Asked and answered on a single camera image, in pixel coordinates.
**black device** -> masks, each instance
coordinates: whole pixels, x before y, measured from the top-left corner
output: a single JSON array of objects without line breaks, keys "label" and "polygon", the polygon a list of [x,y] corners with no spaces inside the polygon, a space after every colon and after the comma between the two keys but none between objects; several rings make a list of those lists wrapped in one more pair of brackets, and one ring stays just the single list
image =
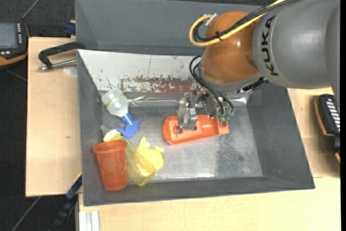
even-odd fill
[{"label": "black device", "polygon": [[0,70],[25,59],[28,34],[21,19],[0,19]]},{"label": "black device", "polygon": [[314,105],[327,149],[334,151],[340,162],[340,113],[336,99],[333,95],[324,94],[315,98]]}]

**wooden board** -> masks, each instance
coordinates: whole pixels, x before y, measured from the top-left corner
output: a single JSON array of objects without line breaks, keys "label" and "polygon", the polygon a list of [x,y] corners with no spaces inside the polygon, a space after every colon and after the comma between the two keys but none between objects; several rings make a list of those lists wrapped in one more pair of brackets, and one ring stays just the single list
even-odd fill
[{"label": "wooden board", "polygon": [[[81,171],[77,77],[62,68],[38,71],[41,50],[73,41],[69,38],[29,39],[26,196],[65,194]],[[53,56],[61,62],[76,52]]]}]

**rust stain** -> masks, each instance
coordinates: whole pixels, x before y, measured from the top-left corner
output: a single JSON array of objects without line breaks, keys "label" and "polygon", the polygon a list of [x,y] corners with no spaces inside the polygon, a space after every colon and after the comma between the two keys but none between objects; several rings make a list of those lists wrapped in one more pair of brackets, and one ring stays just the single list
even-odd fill
[{"label": "rust stain", "polygon": [[156,93],[185,93],[197,88],[194,79],[181,80],[169,76],[145,77],[143,75],[121,78],[118,86],[123,91],[141,91]]}]

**blue plastic piece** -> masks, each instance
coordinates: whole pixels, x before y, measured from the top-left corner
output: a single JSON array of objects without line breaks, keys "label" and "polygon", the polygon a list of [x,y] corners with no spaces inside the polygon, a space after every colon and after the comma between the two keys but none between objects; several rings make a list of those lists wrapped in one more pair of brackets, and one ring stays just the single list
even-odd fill
[{"label": "blue plastic piece", "polygon": [[72,36],[76,35],[76,23],[74,22],[68,22],[64,26],[64,32],[67,34],[70,34]]},{"label": "blue plastic piece", "polygon": [[126,124],[125,129],[121,129],[121,128],[112,128],[112,129],[119,131],[126,138],[132,138],[135,132],[138,131],[139,123],[141,122],[141,120],[134,121],[130,113],[127,113],[126,115],[122,116],[121,120]]}]

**wooden table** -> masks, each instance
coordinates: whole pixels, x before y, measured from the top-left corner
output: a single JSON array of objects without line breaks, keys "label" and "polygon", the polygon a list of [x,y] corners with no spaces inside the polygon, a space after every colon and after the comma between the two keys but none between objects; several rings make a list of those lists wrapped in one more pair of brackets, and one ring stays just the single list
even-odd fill
[{"label": "wooden table", "polygon": [[[65,194],[81,171],[77,78],[64,69],[39,72],[45,48],[74,39],[30,38],[26,195]],[[53,62],[75,58],[62,54]],[[312,101],[331,93],[289,89],[316,189],[84,207],[99,210],[101,230],[341,230],[340,165],[324,149]]]}]

